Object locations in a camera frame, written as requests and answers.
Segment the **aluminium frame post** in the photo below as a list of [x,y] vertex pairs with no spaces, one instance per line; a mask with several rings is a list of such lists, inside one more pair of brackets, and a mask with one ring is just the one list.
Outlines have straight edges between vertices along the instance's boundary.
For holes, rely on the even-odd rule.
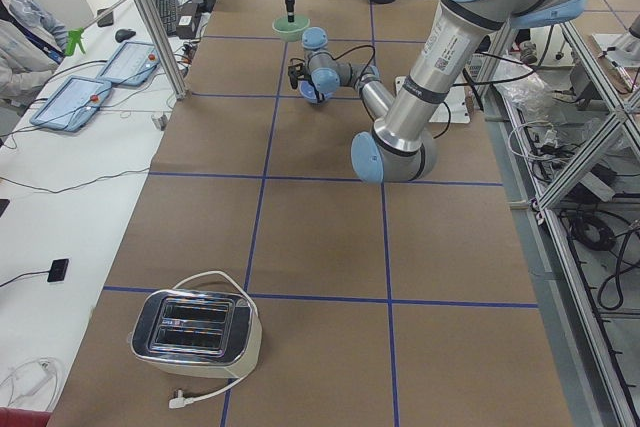
[[134,0],[134,3],[159,54],[160,62],[173,93],[180,101],[186,97],[187,87],[155,4],[153,0]]

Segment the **black keyboard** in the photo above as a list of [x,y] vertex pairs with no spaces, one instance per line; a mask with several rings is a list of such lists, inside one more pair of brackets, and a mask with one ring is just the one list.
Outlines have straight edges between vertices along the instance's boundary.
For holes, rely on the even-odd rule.
[[178,0],[153,0],[153,3],[166,34],[175,35],[178,25]]

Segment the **black computer mouse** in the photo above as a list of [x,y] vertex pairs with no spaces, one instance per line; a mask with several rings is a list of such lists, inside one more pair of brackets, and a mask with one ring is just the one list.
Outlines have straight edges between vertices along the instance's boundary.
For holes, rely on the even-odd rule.
[[133,29],[119,29],[114,35],[114,39],[117,43],[122,43],[126,40],[133,38],[136,35],[136,31]]

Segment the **blue teach pendant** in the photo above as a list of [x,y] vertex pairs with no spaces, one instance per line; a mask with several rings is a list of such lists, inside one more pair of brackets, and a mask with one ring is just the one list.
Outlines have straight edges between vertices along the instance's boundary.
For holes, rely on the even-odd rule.
[[157,69],[159,56],[152,43],[124,41],[96,78],[113,85],[138,87]]
[[47,98],[30,123],[49,130],[77,132],[99,111],[112,89],[108,80],[71,76]]

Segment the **upper blue teach pendant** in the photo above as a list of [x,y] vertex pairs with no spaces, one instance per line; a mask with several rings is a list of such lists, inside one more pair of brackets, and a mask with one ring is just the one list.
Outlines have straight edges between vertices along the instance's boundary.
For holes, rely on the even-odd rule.
[[138,87],[157,69],[159,56],[152,43],[124,41],[96,78],[113,85]]

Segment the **lower blue teach pendant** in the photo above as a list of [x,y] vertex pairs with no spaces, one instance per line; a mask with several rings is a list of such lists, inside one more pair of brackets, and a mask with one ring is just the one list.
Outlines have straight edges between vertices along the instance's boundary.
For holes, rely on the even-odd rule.
[[47,98],[30,123],[49,130],[77,132],[99,111],[112,89],[108,80],[71,76]]

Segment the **person in white shirt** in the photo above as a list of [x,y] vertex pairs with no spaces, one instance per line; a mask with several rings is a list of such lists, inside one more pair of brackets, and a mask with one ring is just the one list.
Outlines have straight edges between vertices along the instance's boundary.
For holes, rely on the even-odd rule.
[[35,0],[1,0],[1,99],[31,104],[65,58],[68,30]]

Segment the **green bowl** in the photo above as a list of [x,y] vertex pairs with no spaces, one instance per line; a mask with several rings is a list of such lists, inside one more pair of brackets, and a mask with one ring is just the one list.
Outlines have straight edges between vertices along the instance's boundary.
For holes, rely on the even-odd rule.
[[296,15],[293,22],[287,16],[282,16],[272,22],[272,29],[280,40],[298,42],[310,24],[310,19],[305,15]]

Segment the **blue bowl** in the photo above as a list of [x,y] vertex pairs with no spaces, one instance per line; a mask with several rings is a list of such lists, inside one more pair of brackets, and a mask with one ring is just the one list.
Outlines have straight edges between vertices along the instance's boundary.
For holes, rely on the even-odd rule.
[[310,104],[319,105],[328,101],[332,94],[322,94],[314,86],[307,81],[299,83],[298,91],[300,95]]

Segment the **clear plastic bag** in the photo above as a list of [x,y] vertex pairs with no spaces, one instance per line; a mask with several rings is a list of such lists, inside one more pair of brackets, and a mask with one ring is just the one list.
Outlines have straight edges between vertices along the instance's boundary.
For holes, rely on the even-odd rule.
[[504,100],[534,116],[547,115],[556,105],[551,86],[537,74],[511,82],[495,83],[494,86]]

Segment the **green clamp tool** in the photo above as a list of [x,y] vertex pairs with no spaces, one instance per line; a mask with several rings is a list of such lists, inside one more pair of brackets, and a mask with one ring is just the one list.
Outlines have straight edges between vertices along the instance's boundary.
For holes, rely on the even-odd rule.
[[84,28],[71,29],[67,33],[67,44],[65,48],[65,56],[71,57],[79,49],[81,53],[85,53],[83,45]]

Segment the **small black square device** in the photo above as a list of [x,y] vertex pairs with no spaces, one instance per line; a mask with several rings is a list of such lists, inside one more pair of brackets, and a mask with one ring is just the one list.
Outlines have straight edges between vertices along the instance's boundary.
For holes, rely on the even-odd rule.
[[47,273],[48,283],[59,283],[65,280],[67,269],[69,266],[68,258],[55,259],[51,263],[51,267]]

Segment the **white chrome toaster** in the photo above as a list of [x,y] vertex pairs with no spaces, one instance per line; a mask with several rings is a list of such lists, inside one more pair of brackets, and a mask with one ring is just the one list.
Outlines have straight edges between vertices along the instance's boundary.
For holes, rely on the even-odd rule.
[[146,298],[130,345],[136,358],[175,375],[239,379],[257,366],[262,324],[244,295],[163,289]]

